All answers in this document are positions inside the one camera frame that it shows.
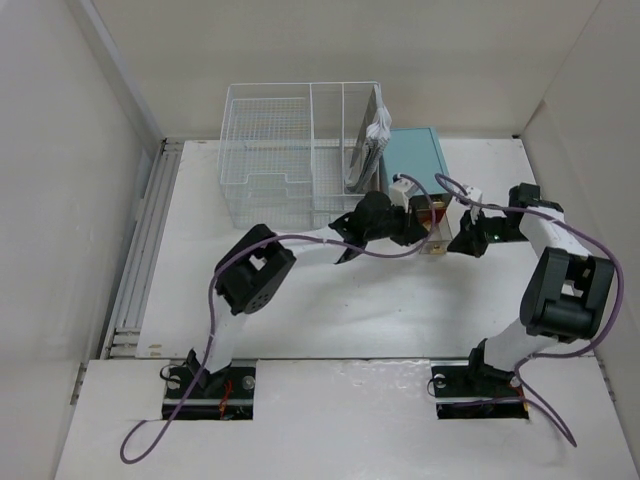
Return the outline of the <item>clear smoked drawer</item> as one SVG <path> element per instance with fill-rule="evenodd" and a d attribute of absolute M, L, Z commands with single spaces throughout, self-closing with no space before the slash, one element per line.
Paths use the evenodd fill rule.
<path fill-rule="evenodd" d="M 431 225 L 431 209 L 428 203 L 421 199 L 417 207 L 417 216 L 423 226 L 430 231 L 427 242 L 423 245 L 420 253 L 423 255 L 444 255 L 447 253 L 449 243 L 453 239 L 451 232 L 447 208 L 448 206 L 440 200 L 434 200 L 436 212 L 436 223 Z"/>

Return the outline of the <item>grey white booklet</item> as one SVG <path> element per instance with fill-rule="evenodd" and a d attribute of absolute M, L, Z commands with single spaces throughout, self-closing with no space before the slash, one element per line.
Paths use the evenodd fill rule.
<path fill-rule="evenodd" d="M 384 104 L 381 87 L 373 83 L 344 177 L 348 193 L 361 194 L 366 190 L 390 142 L 391 125 L 392 117 Z"/>

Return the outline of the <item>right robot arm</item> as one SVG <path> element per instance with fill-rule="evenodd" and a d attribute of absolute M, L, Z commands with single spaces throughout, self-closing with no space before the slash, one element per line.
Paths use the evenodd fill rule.
<path fill-rule="evenodd" d="M 480 190 L 444 175 L 437 181 L 468 208 L 449 252 L 479 258 L 491 243 L 526 241 L 537 255 L 516 320 L 471 351 L 463 369 L 465 386 L 487 393 L 511 382 L 520 361 L 559 343 L 594 339 L 615 263 L 582 245 L 584 235 L 565 223 L 563 208 L 543 199 L 539 186 L 521 183 L 510 189 L 508 206 L 496 206 L 496 216 L 488 217 Z"/>

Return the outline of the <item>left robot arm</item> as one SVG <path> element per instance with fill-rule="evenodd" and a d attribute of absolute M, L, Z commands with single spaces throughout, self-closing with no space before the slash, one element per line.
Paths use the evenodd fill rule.
<path fill-rule="evenodd" d="M 360 255 L 383 258 L 367 246 L 385 239 L 409 249 L 395 255 L 402 258 L 419 250 L 430 233 L 413 201 L 396 205 L 382 192 L 367 193 L 353 211 L 321 229 L 278 234 L 265 224 L 255 225 L 214 268 L 203 355 L 190 350 L 185 361 L 189 387 L 206 398 L 221 390 L 247 318 L 273 300 L 294 267 L 340 265 Z"/>

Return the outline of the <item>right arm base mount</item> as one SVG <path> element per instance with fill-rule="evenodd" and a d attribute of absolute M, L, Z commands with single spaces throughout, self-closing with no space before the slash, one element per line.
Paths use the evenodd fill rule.
<path fill-rule="evenodd" d="M 523 390 L 514 386 L 512 371 L 488 366 L 484 343 L 466 360 L 437 360 L 431 364 L 431 393 L 439 420 L 528 420 Z"/>

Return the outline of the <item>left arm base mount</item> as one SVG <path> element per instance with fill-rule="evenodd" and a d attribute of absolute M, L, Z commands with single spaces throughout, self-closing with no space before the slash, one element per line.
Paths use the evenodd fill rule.
<path fill-rule="evenodd" d="M 161 368 L 165 382 L 161 415 L 168 420 L 187 392 L 200 367 L 193 352 L 181 363 Z M 252 420 L 256 388 L 257 362 L 234 360 L 216 373 L 204 370 L 184 401 L 176 420 L 245 421 Z"/>

